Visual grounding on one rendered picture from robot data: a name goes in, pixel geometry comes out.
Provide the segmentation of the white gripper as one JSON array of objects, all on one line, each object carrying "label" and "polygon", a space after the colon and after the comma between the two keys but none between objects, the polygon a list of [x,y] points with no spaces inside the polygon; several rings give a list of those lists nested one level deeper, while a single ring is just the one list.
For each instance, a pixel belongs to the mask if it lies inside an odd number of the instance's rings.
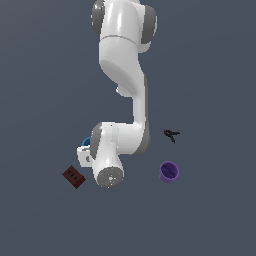
[{"label": "white gripper", "polygon": [[81,167],[91,167],[93,158],[90,155],[90,146],[80,146],[77,148],[77,157]]}]

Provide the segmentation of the dark red perforated block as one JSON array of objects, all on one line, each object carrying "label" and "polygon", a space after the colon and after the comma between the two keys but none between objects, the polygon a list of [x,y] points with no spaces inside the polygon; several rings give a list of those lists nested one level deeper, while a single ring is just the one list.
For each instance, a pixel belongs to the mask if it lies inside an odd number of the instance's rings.
[{"label": "dark red perforated block", "polygon": [[70,166],[63,176],[75,187],[78,188],[84,181],[85,177],[80,174],[73,166]]}]

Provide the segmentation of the small black spring clamp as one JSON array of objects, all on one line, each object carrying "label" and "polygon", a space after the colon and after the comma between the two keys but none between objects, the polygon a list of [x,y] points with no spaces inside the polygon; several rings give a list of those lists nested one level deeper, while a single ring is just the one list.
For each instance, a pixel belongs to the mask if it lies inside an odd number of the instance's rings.
[{"label": "small black spring clamp", "polygon": [[164,133],[167,137],[169,137],[173,143],[175,143],[175,139],[174,139],[173,136],[180,134],[180,132],[173,132],[173,131],[171,131],[171,130],[166,130],[166,129],[164,129],[163,133]]}]

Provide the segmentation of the purple cup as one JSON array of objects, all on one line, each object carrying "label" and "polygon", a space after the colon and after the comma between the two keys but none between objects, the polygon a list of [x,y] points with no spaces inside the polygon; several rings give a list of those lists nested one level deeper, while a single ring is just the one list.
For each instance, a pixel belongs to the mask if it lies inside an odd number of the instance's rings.
[{"label": "purple cup", "polygon": [[165,161],[160,165],[159,178],[164,183],[170,183],[179,176],[179,168],[170,161]]}]

